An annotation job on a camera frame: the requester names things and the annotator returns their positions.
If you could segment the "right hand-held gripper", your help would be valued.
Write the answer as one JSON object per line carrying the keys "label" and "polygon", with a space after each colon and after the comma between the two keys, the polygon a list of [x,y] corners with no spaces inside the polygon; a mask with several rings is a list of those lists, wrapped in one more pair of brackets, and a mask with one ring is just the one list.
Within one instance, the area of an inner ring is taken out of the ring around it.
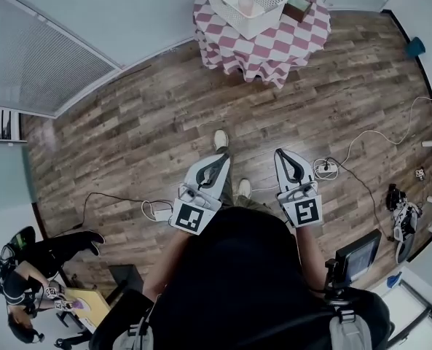
{"label": "right hand-held gripper", "polygon": [[313,181],[312,166],[302,156],[287,149],[276,149],[274,161],[281,191],[277,200],[291,227],[322,223],[322,200],[318,194],[318,182]]}

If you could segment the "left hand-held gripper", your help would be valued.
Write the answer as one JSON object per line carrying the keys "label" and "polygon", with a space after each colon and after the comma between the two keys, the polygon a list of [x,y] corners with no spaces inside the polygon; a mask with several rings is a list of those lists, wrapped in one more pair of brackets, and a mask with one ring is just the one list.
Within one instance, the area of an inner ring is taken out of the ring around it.
{"label": "left hand-held gripper", "polygon": [[174,200],[170,226],[200,235],[221,208],[220,198],[229,173],[230,158],[209,156],[186,173]]}

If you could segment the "white perforated plastic basket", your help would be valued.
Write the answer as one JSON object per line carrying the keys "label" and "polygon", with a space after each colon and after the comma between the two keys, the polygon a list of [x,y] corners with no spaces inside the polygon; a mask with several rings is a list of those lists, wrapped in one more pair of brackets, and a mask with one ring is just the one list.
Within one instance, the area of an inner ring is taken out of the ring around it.
{"label": "white perforated plastic basket", "polygon": [[238,9],[238,0],[209,0],[212,10],[246,39],[252,39],[280,20],[288,0],[254,0],[252,16]]}

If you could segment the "person's right forearm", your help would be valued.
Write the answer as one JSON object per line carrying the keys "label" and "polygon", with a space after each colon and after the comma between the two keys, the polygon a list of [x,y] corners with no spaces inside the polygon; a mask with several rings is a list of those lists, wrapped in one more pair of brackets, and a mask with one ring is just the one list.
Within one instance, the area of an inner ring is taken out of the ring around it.
{"label": "person's right forearm", "polygon": [[326,261],[310,227],[296,229],[296,242],[303,277],[314,295],[320,297],[326,283]]}

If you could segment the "person's left forearm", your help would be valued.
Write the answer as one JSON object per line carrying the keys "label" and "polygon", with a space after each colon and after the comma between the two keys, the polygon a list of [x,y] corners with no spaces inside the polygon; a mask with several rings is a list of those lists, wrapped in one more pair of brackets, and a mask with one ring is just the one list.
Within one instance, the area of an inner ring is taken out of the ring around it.
{"label": "person's left forearm", "polygon": [[153,303],[162,294],[175,273],[178,262],[191,236],[190,233],[177,230],[144,279],[142,293]]}

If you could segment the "person's left beige shoe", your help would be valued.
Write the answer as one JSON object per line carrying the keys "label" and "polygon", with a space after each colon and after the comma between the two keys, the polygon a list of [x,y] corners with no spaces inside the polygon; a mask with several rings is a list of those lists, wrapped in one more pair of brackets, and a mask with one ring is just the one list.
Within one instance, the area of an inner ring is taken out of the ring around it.
{"label": "person's left beige shoe", "polygon": [[219,129],[214,133],[213,143],[217,153],[226,152],[229,147],[229,137],[224,130]]}

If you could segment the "person's khaki trousers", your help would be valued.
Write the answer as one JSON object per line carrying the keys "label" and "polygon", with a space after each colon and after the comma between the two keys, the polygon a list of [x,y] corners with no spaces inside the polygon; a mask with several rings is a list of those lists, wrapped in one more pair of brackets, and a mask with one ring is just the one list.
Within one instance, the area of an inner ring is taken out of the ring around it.
{"label": "person's khaki trousers", "polygon": [[232,168],[229,168],[229,173],[224,183],[224,188],[219,200],[221,201],[221,210],[236,206],[273,215],[271,208],[266,204],[256,202],[251,197],[245,198],[243,196],[233,194]]}

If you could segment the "black chest-mounted monitor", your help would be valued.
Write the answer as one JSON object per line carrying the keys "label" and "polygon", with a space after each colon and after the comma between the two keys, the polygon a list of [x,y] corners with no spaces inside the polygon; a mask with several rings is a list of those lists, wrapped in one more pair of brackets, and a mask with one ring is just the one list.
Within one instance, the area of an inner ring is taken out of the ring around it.
{"label": "black chest-mounted monitor", "polygon": [[381,237],[381,232],[375,229],[336,251],[334,281],[342,286],[350,286],[366,274],[375,260]]}

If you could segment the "person's black shirt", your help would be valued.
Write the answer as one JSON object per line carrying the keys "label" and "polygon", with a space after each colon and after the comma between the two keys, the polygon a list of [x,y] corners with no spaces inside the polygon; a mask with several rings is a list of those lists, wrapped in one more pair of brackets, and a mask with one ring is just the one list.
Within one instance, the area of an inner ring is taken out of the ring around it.
{"label": "person's black shirt", "polygon": [[373,292],[318,297],[308,287],[296,232],[243,207],[219,211],[191,236],[153,303],[129,292],[90,350],[386,350],[390,313]]}

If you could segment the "unused white gripper device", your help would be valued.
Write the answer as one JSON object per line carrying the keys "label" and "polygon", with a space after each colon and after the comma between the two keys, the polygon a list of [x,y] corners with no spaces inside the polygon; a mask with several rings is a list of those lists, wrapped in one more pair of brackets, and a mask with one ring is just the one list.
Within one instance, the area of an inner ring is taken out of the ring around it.
{"label": "unused white gripper device", "polygon": [[393,217],[393,240],[396,246],[396,263],[400,264],[408,260],[415,233],[417,221],[421,218],[423,211],[415,203],[408,200],[405,192],[400,191],[396,184],[388,187],[385,204]]}

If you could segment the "black desk base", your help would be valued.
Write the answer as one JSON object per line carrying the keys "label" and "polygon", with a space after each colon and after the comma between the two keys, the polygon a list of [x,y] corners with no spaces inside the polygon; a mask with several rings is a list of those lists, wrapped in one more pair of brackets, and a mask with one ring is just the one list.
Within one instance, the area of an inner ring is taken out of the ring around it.
{"label": "black desk base", "polygon": [[144,281],[135,265],[109,265],[108,269],[117,284],[115,289],[106,298],[106,302],[109,305],[128,290],[142,292]]}

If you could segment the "round table with checkered cloth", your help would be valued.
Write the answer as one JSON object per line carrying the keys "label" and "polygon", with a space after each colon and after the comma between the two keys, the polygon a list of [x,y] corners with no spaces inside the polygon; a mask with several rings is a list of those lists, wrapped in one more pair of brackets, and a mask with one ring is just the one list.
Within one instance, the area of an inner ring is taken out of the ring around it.
{"label": "round table with checkered cloth", "polygon": [[322,0],[312,2],[299,23],[287,15],[252,39],[245,39],[210,7],[195,0],[193,22],[203,65],[225,74],[240,70],[246,82],[260,77],[281,89],[290,70],[307,65],[309,57],[324,48],[331,33],[330,14]]}

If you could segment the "yellow wooden desk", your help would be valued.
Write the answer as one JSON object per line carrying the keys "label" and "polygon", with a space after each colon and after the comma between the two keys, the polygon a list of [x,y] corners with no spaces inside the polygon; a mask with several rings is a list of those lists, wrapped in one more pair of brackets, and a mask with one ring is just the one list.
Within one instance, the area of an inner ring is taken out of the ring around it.
{"label": "yellow wooden desk", "polygon": [[82,302],[84,308],[74,309],[73,313],[91,333],[96,331],[111,310],[110,305],[98,290],[67,288],[66,297],[68,300]]}

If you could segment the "dark wooden tray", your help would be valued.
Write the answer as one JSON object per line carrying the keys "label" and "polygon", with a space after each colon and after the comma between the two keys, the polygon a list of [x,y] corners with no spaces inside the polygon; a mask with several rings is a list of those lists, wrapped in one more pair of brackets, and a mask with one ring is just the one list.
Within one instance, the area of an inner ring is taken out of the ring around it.
{"label": "dark wooden tray", "polygon": [[296,22],[302,23],[309,13],[313,3],[310,0],[288,0],[283,8],[283,14]]}

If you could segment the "teal waste bin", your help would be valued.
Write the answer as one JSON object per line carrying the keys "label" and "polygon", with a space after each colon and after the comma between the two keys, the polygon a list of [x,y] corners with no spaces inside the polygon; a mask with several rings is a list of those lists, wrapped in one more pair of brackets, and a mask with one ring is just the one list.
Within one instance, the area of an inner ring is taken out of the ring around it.
{"label": "teal waste bin", "polygon": [[417,36],[409,41],[405,50],[410,58],[416,58],[426,52],[423,41]]}

